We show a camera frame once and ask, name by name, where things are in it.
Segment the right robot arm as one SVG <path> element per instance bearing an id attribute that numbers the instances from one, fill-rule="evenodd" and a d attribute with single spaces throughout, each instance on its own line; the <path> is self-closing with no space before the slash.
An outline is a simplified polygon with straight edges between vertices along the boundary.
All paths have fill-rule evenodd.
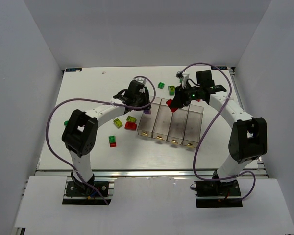
<path id="1" fill-rule="evenodd" d="M 231 127 L 228 144 L 229 156 L 215 173 L 213 181 L 231 182 L 252 161 L 263 156 L 268 150 L 267 122 L 262 117 L 253 117 L 244 111 L 230 97 L 231 92 L 222 85 L 207 87 L 175 88 L 170 109 L 181 109 L 191 101 L 201 99 L 217 111 Z"/>

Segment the red rounded lego brick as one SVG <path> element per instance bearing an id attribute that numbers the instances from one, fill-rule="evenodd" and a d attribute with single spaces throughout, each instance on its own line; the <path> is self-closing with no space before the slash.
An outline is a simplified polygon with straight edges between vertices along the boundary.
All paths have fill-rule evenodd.
<path id="1" fill-rule="evenodd" d="M 137 129 L 137 124 L 136 123 L 133 123 L 133 122 L 127 122 L 125 124 L 125 127 L 124 127 L 126 130 L 133 130 L 135 131 Z"/>

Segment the purple lego brick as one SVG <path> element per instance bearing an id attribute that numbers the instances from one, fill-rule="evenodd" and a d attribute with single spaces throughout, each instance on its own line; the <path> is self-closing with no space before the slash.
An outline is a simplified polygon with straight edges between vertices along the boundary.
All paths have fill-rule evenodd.
<path id="1" fill-rule="evenodd" d="M 144 114 L 146 114 L 146 115 L 150 115 L 150 114 L 151 114 L 151 110 L 150 110 L 150 109 L 146 109 L 146 110 L 144 110 Z"/>

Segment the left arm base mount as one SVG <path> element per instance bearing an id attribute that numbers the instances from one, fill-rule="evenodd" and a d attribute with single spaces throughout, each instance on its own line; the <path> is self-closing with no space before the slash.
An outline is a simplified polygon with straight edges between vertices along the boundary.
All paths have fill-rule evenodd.
<path id="1" fill-rule="evenodd" d="M 94 187 L 101 193 L 90 187 L 83 190 L 73 180 L 68 180 L 65 185 L 63 205 L 104 205 L 107 206 L 112 200 L 114 183 L 109 181 L 94 181 Z"/>

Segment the large red lego brick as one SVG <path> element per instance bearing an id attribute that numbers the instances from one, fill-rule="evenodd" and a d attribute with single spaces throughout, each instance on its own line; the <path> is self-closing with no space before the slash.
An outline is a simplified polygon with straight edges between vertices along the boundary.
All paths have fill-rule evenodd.
<path id="1" fill-rule="evenodd" d="M 166 101 L 167 106 L 170 105 L 172 103 L 172 99 L 169 99 Z"/>

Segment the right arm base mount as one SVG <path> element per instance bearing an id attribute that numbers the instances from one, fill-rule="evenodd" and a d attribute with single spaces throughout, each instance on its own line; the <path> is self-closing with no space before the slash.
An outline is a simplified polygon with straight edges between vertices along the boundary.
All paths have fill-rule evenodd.
<path id="1" fill-rule="evenodd" d="M 232 182 L 195 181 L 190 189 L 196 192 L 197 208 L 241 208 L 241 191 L 237 180 Z"/>

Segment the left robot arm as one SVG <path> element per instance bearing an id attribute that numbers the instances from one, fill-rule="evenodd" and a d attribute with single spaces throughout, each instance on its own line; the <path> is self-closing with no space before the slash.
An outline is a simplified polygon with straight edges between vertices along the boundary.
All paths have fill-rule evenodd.
<path id="1" fill-rule="evenodd" d="M 128 88 L 119 91 L 108 104 L 88 111 L 76 109 L 72 112 L 62 134 L 62 141 L 72 158 L 72 179 L 87 194 L 91 193 L 90 185 L 94 184 L 90 152 L 95 146 L 98 129 L 133 110 L 149 110 L 151 105 L 147 81 L 146 77 L 136 76 Z"/>

